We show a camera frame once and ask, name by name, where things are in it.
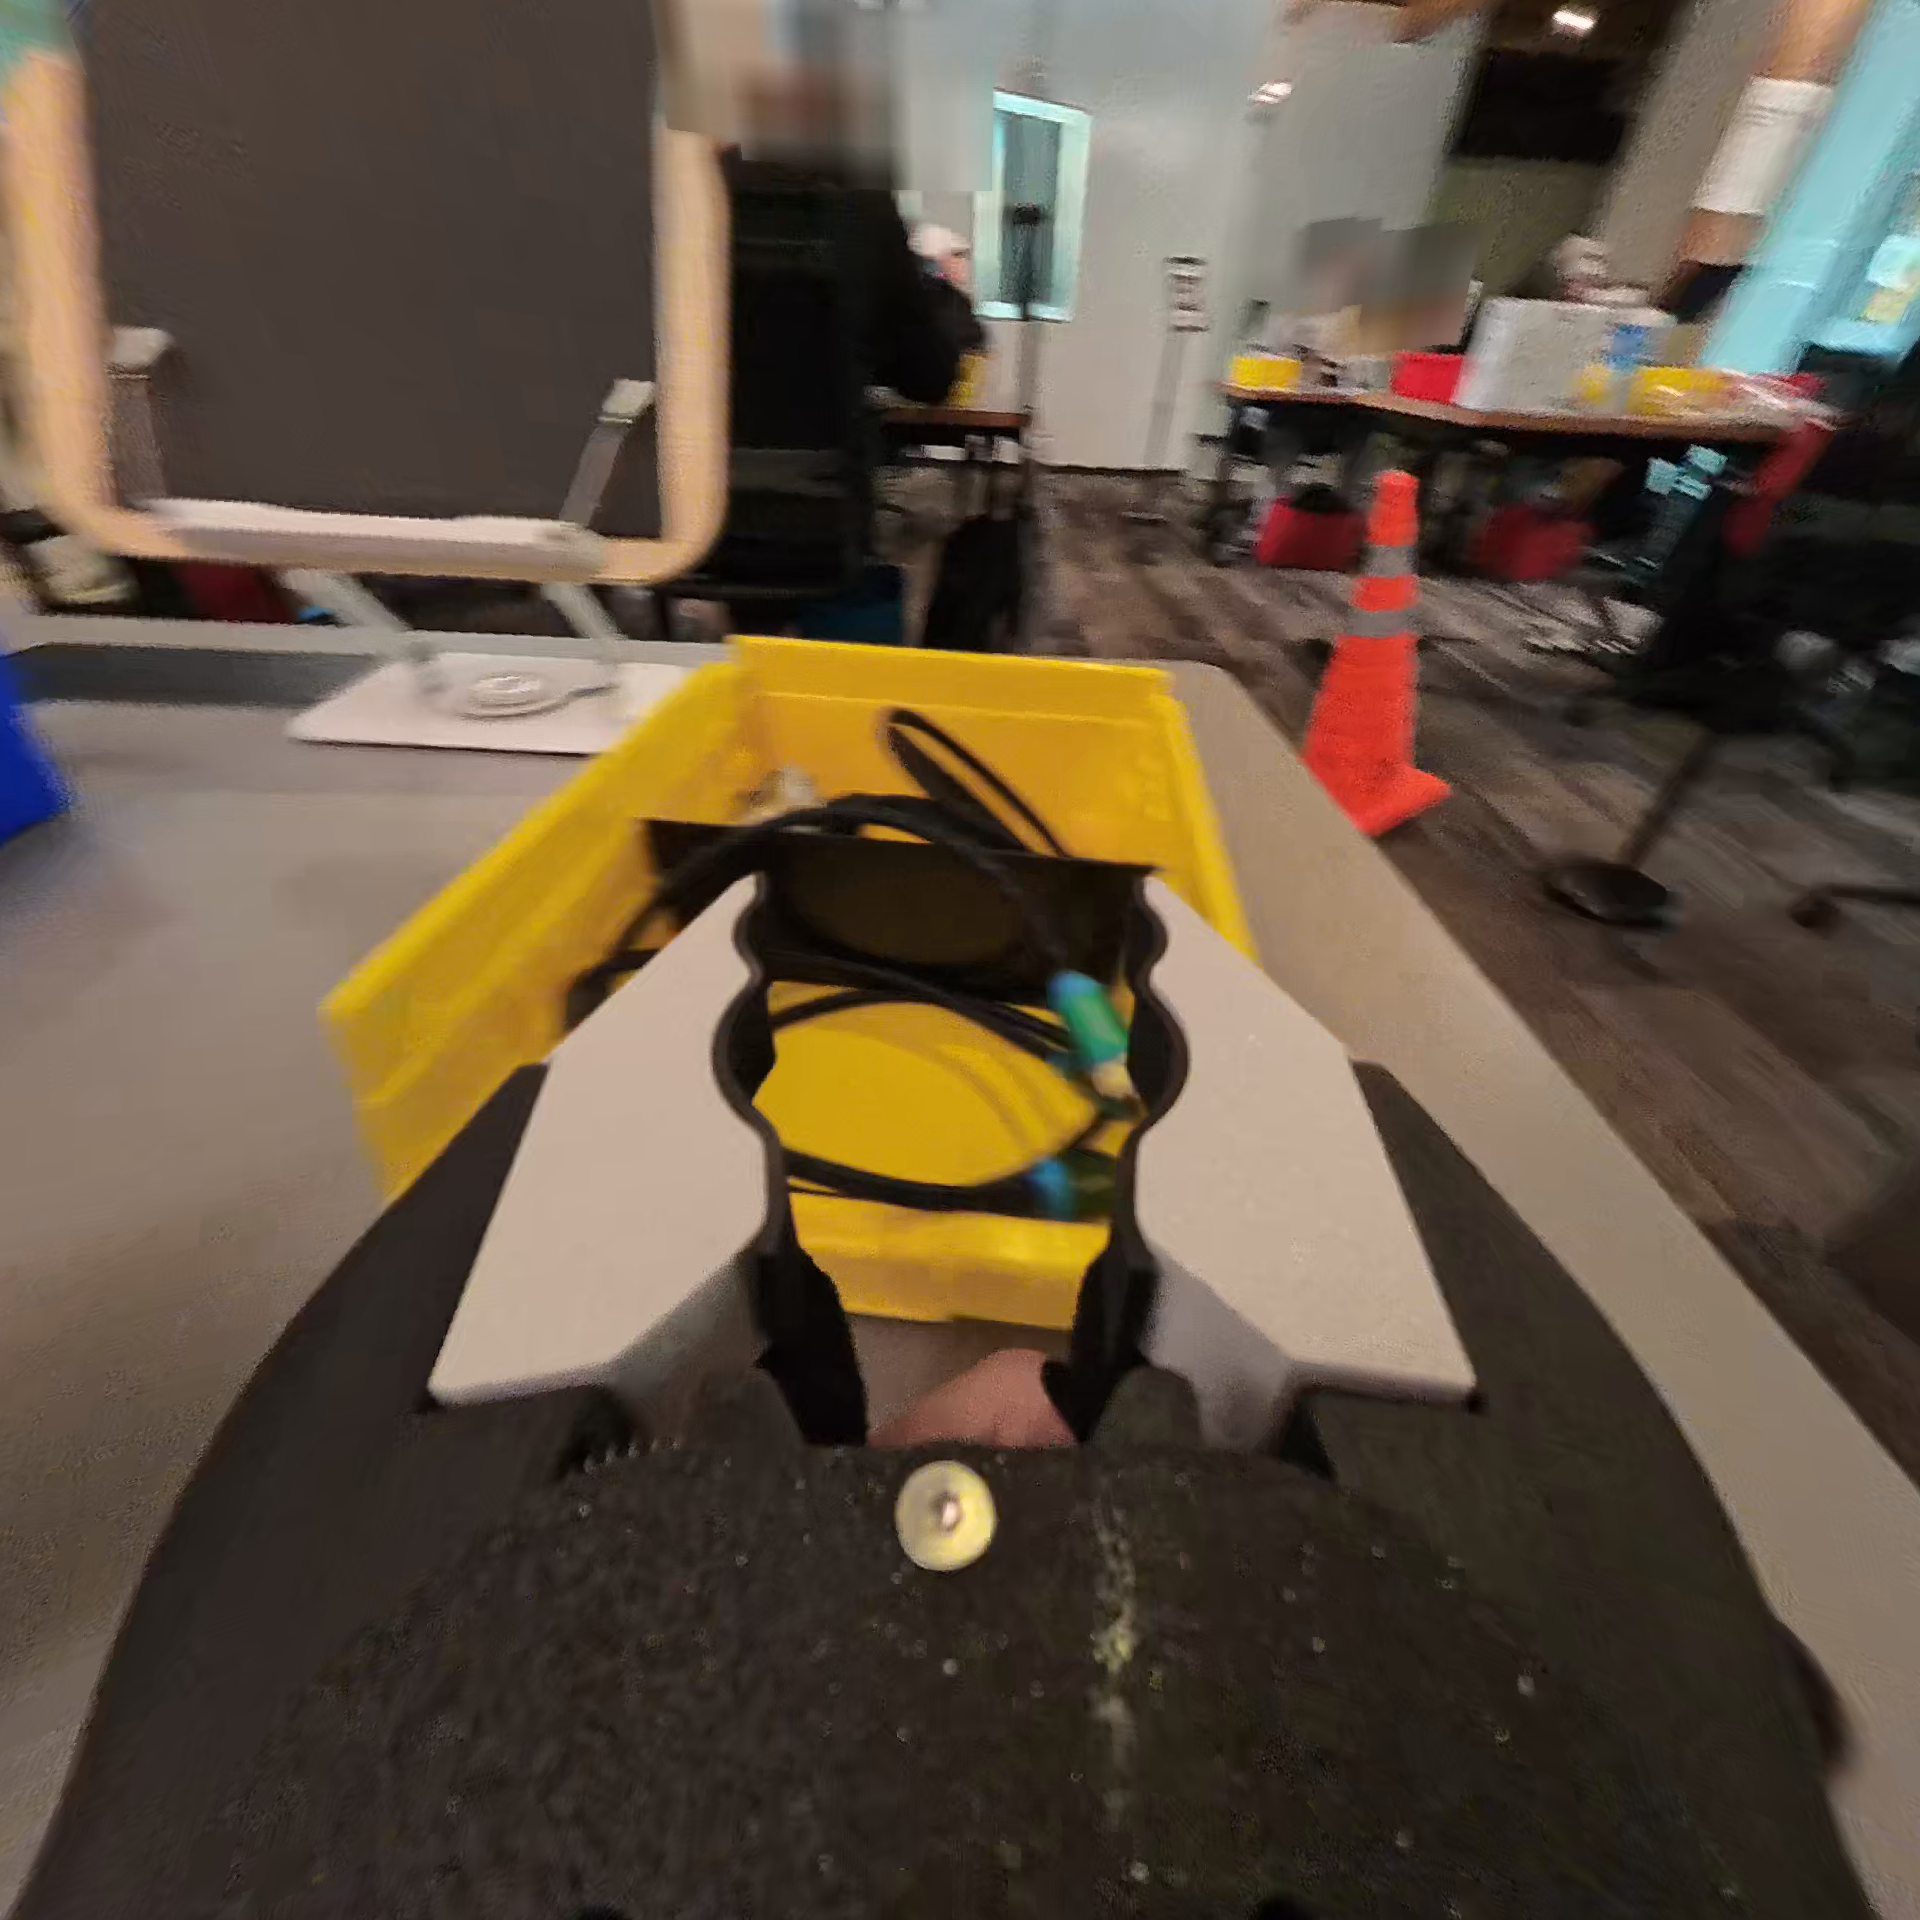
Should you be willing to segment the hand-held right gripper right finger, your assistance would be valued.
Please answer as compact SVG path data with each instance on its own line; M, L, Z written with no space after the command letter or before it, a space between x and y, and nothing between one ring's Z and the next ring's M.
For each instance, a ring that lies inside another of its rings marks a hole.
M1310 1392L1466 1408L1475 1370L1347 1043L1157 874L1118 981L1145 1114L1052 1373L1071 1435L1145 1367L1187 1378L1212 1448L1275 1448Z

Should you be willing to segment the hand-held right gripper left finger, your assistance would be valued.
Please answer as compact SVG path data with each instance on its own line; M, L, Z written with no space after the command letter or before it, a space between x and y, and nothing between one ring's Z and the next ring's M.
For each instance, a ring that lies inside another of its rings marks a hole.
M667 1435L712 1378L760 1370L808 1447L866 1447L851 1325L758 1110L765 894L719 890L550 1048L430 1373L439 1408L588 1387Z

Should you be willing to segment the yellow plastic bin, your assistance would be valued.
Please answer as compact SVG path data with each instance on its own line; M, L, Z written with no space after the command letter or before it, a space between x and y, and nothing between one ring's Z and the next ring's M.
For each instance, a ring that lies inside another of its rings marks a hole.
M566 1038L570 982L600 961L657 874L746 795L798 773L825 799L908 795L882 748L917 712L982 756L1092 863L1168 880L1234 953L1257 958L1187 708L1164 669L982 660L741 634L693 669L608 755L430 900L330 996L326 1028L385 1198L400 1198L513 1068ZM935 1001L820 1010L775 1038L758 1094L787 1148L874 1175L973 1186L1092 1139L1065 1041L1014 1043Z

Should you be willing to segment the black floor stand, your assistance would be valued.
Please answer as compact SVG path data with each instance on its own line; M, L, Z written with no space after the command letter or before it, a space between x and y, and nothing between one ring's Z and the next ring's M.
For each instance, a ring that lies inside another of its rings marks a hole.
M1544 900L1622 932L1667 927L1675 918L1675 894L1645 869L1660 840L1675 829L1680 810L1694 799L1719 756L1747 741L1762 735L1784 708L1784 669L1747 663L1720 682L1720 701L1700 722L1694 741L1667 773L1667 782L1644 807L1615 855L1566 855L1544 866Z

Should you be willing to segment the orange traffic cone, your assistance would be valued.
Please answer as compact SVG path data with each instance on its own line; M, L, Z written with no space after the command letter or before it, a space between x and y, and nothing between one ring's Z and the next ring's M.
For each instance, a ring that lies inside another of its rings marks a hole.
M1347 630L1330 641L1302 728L1302 767L1366 840L1408 829L1451 782L1418 767L1418 535L1421 487L1402 466L1379 472L1366 521L1366 568L1352 588Z

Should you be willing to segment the white laptop stand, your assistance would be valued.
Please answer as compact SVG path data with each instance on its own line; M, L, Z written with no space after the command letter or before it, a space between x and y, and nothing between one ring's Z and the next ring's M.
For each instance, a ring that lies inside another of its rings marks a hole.
M287 726L291 741L326 748L597 756L685 682L685 669L630 660L619 628L592 593L600 561L592 512L627 439L647 412L653 382L619 375L608 385L558 519L306 512L240 500L152 500L144 509L199 558L326 561L319 568L291 567L278 579L334 621L385 634L391 660L301 712ZM513 567L588 656L448 648L439 634L405 628L362 579L344 574L344 561L405 561L454 579L474 579L478 567Z

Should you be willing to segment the black backpack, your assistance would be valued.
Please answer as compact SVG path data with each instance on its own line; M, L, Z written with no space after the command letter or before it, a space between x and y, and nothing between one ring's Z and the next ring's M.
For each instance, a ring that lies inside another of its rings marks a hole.
M1035 512L973 512L940 542L924 614L924 648L1022 656L1035 561Z

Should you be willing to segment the blue plastic bin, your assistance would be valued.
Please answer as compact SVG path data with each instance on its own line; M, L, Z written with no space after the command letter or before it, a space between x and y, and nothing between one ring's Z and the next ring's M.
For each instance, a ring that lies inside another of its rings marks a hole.
M8 847L66 814L72 785L30 718L12 663L0 660L0 841Z

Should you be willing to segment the black office chair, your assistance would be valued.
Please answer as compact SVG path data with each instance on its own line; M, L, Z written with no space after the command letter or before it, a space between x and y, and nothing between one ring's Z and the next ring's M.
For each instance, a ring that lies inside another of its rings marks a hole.
M1690 799L1730 741L1792 726L1826 745L1828 785L1861 779L1870 755L1820 708L1846 663L1878 679L1884 656L1917 634L1917 441L1920 348L1906 348L1784 495L1762 495L1755 472L1701 512L1626 672L1631 708L1700 726L1658 799Z

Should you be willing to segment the brown background table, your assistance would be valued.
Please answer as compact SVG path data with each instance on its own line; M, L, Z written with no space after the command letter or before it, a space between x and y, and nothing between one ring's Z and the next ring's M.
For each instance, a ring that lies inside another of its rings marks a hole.
M1361 439L1390 433L1413 446L1418 461L1433 461L1459 446L1505 446L1537 461L1680 461L1690 446L1720 458L1747 458L1779 446L1792 428L1828 428L1833 412L1784 395L1784 407L1706 407L1680 415L1602 415L1602 412L1466 412L1444 399L1418 399L1392 390L1337 390L1337 385L1238 385L1218 382L1212 395L1230 407L1230 428L1212 458L1212 480L1201 509L1201 558L1225 567L1230 558L1230 512L1234 512L1234 433L1248 412L1275 415L1337 415L1361 421Z

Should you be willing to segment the white box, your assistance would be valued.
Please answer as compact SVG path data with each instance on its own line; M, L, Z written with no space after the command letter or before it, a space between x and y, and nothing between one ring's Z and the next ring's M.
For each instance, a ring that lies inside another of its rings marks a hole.
M1658 308L1520 302L1475 308L1459 375L1472 415L1622 415L1626 375L1667 348Z

